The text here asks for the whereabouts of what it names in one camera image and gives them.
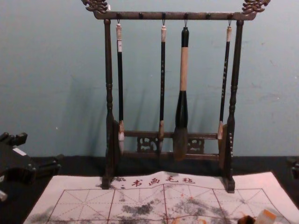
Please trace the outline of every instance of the blue-green wall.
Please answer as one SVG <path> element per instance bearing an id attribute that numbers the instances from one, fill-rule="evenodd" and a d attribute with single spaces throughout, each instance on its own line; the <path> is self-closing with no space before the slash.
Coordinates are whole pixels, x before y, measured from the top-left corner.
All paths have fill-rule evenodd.
<path id="1" fill-rule="evenodd" d="M 112 10 L 240 11 L 242 0 L 109 0 Z M 299 2 L 272 0 L 245 22 L 235 111 L 235 155 L 299 153 Z M 124 123 L 157 130 L 161 21 L 121 21 Z M 183 21 L 166 21 L 165 129 L 174 130 Z M 227 21 L 188 21 L 190 132 L 217 132 Z M 111 23 L 118 119 L 116 21 Z M 235 22 L 224 117 L 228 117 Z M 0 132 L 28 133 L 31 156 L 103 156 L 104 25 L 80 0 L 0 1 Z M 133 150 L 134 141 L 126 148 Z M 165 143 L 171 150 L 171 143 Z M 206 141 L 206 152 L 217 152 Z"/>

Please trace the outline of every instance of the black table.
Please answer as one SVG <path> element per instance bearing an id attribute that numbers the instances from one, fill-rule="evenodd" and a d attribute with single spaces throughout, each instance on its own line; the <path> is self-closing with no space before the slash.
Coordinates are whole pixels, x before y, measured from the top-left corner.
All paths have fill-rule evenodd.
<path id="1" fill-rule="evenodd" d="M 38 163 L 49 158 L 34 158 Z M 61 161 L 60 175 L 102 176 L 105 158 L 70 156 Z M 147 175 L 161 170 L 192 175 L 218 176 L 218 163 L 214 161 L 163 161 L 125 158 L 120 163 L 118 175 Z M 293 180 L 286 157 L 234 157 L 235 175 L 271 171 L 289 197 L 299 207 L 299 180 Z M 8 193 L 8 199 L 0 203 L 0 224 L 22 224 L 43 193 L 50 178 L 37 180 L 33 185 L 5 183 L 1 189 Z"/>

